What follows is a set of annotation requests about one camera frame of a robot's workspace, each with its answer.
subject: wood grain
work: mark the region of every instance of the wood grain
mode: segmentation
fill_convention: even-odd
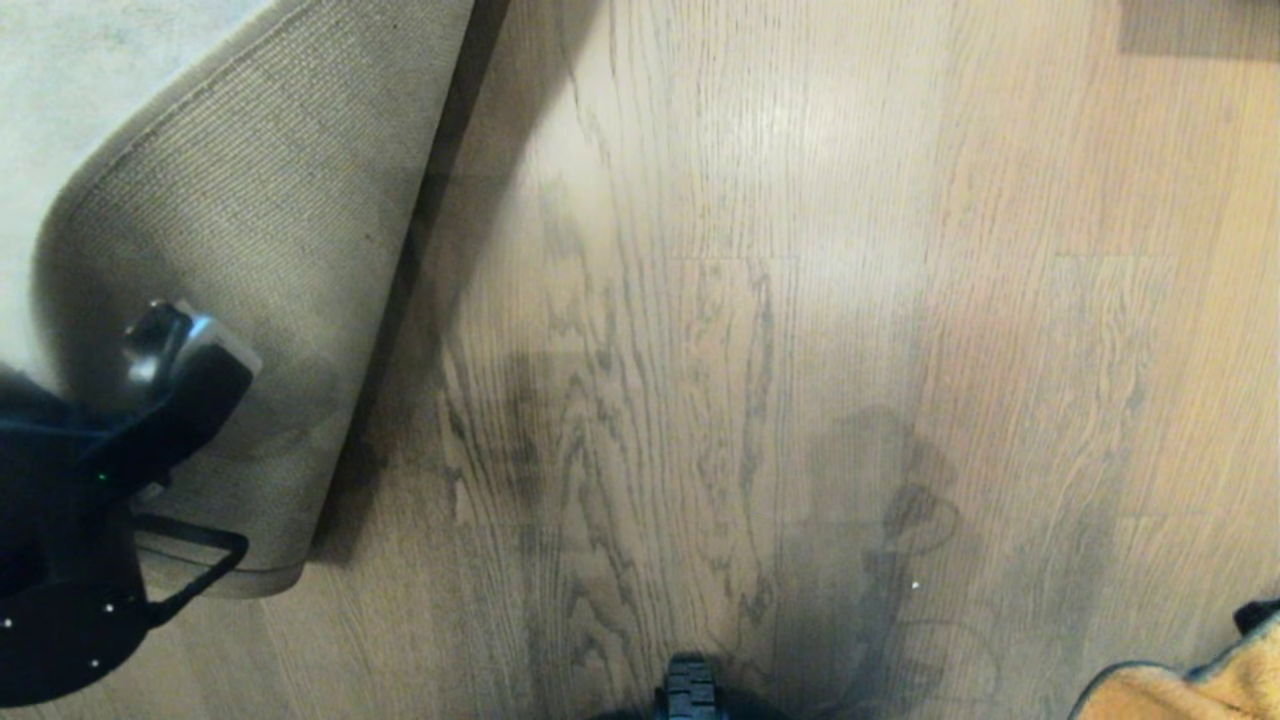
[[[479,18],[316,562],[4,717],[1057,717],[1280,592],[1280,5]]]

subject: rubber wheel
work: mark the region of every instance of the rubber wheel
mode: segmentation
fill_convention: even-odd
[[[716,687],[712,666],[700,656],[673,657],[654,694],[654,720],[728,720],[722,707],[723,691]]]

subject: black plastic part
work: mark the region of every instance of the black plastic part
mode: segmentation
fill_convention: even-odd
[[[133,520],[133,527],[140,532],[165,536],[168,538],[189,542],[204,547],[225,550],[227,556],[219,560],[212,568],[187,584],[187,587],[169,596],[166,600],[155,602],[150,607],[151,626],[159,628],[175,615],[182,612],[187,603],[200,593],[207,591],[214,583],[230,573],[244,555],[248,552],[248,538],[225,530],[214,530],[200,525],[191,525],[173,518],[159,515],[138,515]]]
[[[1247,635],[1270,620],[1276,611],[1280,611],[1280,600],[1254,601],[1236,610],[1231,619],[1240,634]]]
[[[74,462],[106,437],[72,405],[24,375],[0,377],[0,597],[32,565],[40,518],[82,484]]]
[[[92,447],[82,465],[122,496],[129,496],[186,461],[214,439],[253,374],[218,346],[183,363],[169,392],[111,437]]]
[[[699,655],[677,655],[654,694],[655,720],[728,720],[712,666]]]
[[[0,707],[47,702],[96,683],[150,629],[142,598],[109,584],[41,584],[0,600]]]
[[[155,378],[147,392],[150,400],[169,392],[173,366],[195,322],[168,302],[154,302],[151,310],[124,332],[124,355],[131,360],[155,360]]]

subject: tan fabric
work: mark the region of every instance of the tan fabric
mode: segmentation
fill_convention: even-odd
[[[1110,669],[1085,691],[1073,717],[1280,719],[1280,615],[1185,678],[1156,665]]]
[[[250,537],[224,594],[301,571],[470,6],[279,3],[109,141],[41,232],[36,325],[61,395],[114,401],[119,332],[157,297],[262,355],[246,405],[150,507]]]

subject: black cable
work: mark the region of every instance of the black cable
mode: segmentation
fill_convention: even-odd
[[[99,439],[110,436],[113,430],[86,430],[74,428],[59,428],[52,425],[36,425],[32,423],[22,423],[14,420],[0,420],[0,433],[24,433],[24,434],[45,436],[45,437]]]
[[[237,565],[241,564],[241,560],[244,560],[244,555],[248,553],[248,538],[242,534],[229,533],[227,530],[215,530],[212,528],[202,528],[200,525],[183,523],[182,520],[174,520],[173,518],[138,515],[133,519],[133,528],[145,533],[164,536],[189,542],[192,544],[216,547],[228,552],[228,555],[219,560],[216,565],[188,583],[187,587],[160,602],[152,602],[150,607],[152,628],[159,628],[169,620],[173,620],[175,615],[182,612],[182,609],[186,607],[188,602],[191,602],[200,593],[207,591],[227,573],[230,573]]]

